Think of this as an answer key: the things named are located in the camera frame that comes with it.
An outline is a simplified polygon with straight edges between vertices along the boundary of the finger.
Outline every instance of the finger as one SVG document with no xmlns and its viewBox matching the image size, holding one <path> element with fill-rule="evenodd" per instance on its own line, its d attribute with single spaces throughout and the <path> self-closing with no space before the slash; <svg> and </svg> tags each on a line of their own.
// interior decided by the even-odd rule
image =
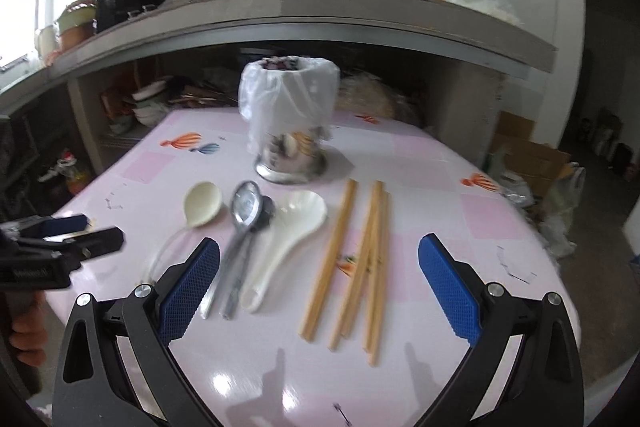
<svg viewBox="0 0 640 427">
<path fill-rule="evenodd" d="M 44 291 L 39 290 L 34 293 L 33 300 L 36 302 L 36 304 L 42 306 L 47 301 L 47 296 L 44 294 Z"/>
<path fill-rule="evenodd" d="M 12 328 L 16 333 L 35 333 L 44 329 L 44 312 L 38 305 L 32 305 L 25 314 L 14 320 Z"/>
<path fill-rule="evenodd" d="M 22 351 L 18 353 L 18 360 L 32 367 L 40 367 L 47 360 L 47 355 L 41 349 L 36 351 Z"/>
<path fill-rule="evenodd" d="M 14 333 L 9 337 L 9 342 L 21 351 L 31 351 L 32 349 L 42 349 L 47 343 L 47 337 L 45 330 L 36 333 Z"/>
</svg>

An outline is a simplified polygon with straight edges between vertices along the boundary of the spoon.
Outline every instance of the spoon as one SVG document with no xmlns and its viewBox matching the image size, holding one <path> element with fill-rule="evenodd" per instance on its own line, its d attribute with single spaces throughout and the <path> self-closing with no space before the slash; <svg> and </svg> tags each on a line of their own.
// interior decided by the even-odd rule
<svg viewBox="0 0 640 427">
<path fill-rule="evenodd" d="M 258 311 L 280 264 L 295 245 L 322 226 L 326 214 L 326 204 L 315 192 L 297 190 L 285 195 L 271 223 L 271 242 L 262 265 L 242 292 L 242 308 L 250 313 Z"/>
<path fill-rule="evenodd" d="M 240 271 L 236 276 L 236 280 L 234 281 L 234 285 L 231 288 L 229 296 L 226 298 L 225 306 L 220 312 L 220 315 L 222 315 L 223 319 L 229 320 L 233 318 L 234 313 L 236 312 L 236 308 L 238 307 L 238 299 L 240 297 L 240 290 L 242 289 L 242 285 L 244 284 L 244 280 L 246 279 L 246 272 L 249 268 L 249 260 L 251 259 L 255 239 L 260 230 L 263 230 L 269 226 L 275 212 L 276 207 L 273 204 L 273 200 L 268 196 L 263 196 L 262 213 L 260 214 L 258 221 L 255 223 L 253 230 L 249 234 L 249 238 L 246 240 L 247 245 L 244 250 L 244 255 L 242 256 L 242 265 Z"/>
<path fill-rule="evenodd" d="M 226 245 L 225 254 L 220 259 L 220 269 L 200 302 L 199 311 L 203 319 L 209 317 L 213 302 L 219 295 L 220 288 L 224 285 L 231 265 L 238 256 L 242 243 L 244 243 L 244 238 L 255 226 L 262 213 L 262 195 L 258 185 L 252 181 L 242 182 L 238 185 L 231 198 L 230 209 L 234 217 L 236 233 Z"/>
<path fill-rule="evenodd" d="M 154 283 L 152 275 L 158 265 L 160 256 L 164 253 L 164 250 L 174 242 L 176 237 L 178 237 L 182 232 L 206 225 L 218 215 L 220 208 L 222 207 L 222 192 L 220 192 L 220 189 L 211 182 L 200 182 L 189 189 L 189 192 L 187 192 L 187 195 L 184 197 L 182 206 L 184 210 L 184 217 L 187 221 L 186 225 L 170 235 L 162 247 L 160 247 L 156 255 L 151 260 L 151 263 L 149 263 L 149 267 L 146 270 L 142 282 Z"/>
</svg>

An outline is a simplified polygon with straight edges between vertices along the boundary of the metal bolt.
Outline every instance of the metal bolt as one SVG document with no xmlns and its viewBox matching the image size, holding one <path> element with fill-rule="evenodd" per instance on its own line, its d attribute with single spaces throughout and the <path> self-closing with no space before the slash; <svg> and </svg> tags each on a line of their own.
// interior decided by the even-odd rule
<svg viewBox="0 0 640 427">
<path fill-rule="evenodd" d="M 89 293 L 83 293 L 76 299 L 78 306 L 86 306 L 89 302 L 91 302 L 91 295 L 89 295 Z"/>
<path fill-rule="evenodd" d="M 133 290 L 133 295 L 142 299 L 151 293 L 151 286 L 148 284 L 141 284 L 135 290 Z"/>
<path fill-rule="evenodd" d="M 549 293 L 549 295 L 546 296 L 546 300 L 553 304 L 553 306 L 559 306 L 562 303 L 562 297 L 555 292 Z"/>
<path fill-rule="evenodd" d="M 494 297 L 502 297 L 504 295 L 504 288 L 497 282 L 492 282 L 486 287 L 486 289 L 489 292 L 489 295 Z"/>
</svg>

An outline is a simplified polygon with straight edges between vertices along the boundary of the cardboard box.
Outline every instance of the cardboard box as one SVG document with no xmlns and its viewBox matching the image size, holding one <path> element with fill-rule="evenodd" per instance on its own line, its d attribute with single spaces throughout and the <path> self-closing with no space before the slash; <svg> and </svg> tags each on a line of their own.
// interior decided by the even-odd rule
<svg viewBox="0 0 640 427">
<path fill-rule="evenodd" d="M 534 122 L 515 114 L 502 112 L 490 152 L 500 147 L 508 150 L 504 165 L 523 177 L 535 196 L 544 198 L 556 178 L 562 173 L 570 155 L 546 145 L 528 140 Z"/>
</svg>

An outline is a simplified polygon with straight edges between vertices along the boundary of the window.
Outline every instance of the window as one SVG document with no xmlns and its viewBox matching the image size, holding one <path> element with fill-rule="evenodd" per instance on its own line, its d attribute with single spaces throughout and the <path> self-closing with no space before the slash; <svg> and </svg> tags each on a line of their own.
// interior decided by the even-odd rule
<svg viewBox="0 0 640 427">
<path fill-rule="evenodd" d="M 33 49 L 38 0 L 0 0 L 0 72 Z"/>
</svg>

